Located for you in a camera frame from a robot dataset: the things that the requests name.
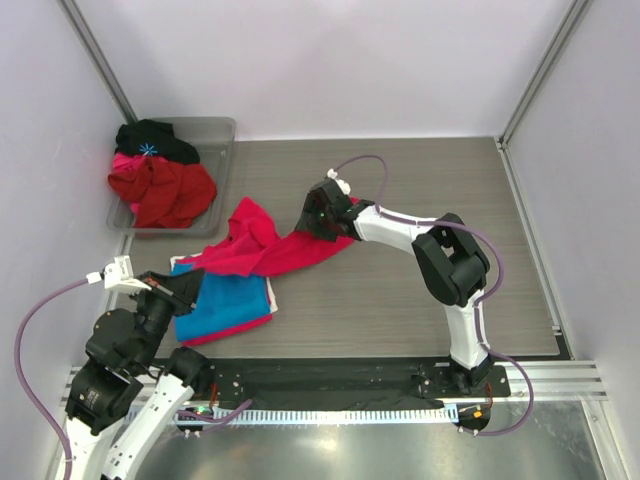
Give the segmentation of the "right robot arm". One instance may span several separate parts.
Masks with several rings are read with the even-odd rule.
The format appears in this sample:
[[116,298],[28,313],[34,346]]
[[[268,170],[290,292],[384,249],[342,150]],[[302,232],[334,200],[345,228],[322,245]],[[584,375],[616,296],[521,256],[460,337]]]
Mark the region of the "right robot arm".
[[296,229],[325,241],[375,242],[413,256],[428,292],[445,311],[452,386],[469,396],[485,386],[493,365],[479,301],[490,263],[462,225],[455,214],[420,218],[355,201],[346,182],[327,177],[307,193]]

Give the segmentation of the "crimson pink t-shirt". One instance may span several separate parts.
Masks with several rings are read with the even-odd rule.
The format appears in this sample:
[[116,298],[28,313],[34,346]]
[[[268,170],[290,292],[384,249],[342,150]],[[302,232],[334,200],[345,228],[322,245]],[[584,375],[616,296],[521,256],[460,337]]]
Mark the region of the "crimson pink t-shirt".
[[219,275],[274,277],[320,264],[353,243],[350,238],[331,242],[298,231],[282,237],[267,211],[245,197],[229,218],[227,237],[206,247],[193,265]]

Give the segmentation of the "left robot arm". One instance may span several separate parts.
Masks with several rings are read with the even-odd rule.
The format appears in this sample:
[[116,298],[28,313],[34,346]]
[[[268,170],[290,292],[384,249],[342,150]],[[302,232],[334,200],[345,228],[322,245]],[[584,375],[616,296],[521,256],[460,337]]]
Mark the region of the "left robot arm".
[[204,276],[201,269],[135,276],[128,265],[117,263],[89,275],[90,282],[103,281],[106,289],[129,295],[136,308],[102,314],[86,342],[87,361],[71,382],[65,407],[65,478],[134,478],[180,407],[211,391],[211,362],[191,348],[177,348],[161,368],[142,410],[130,426],[123,425],[171,320],[195,309]]

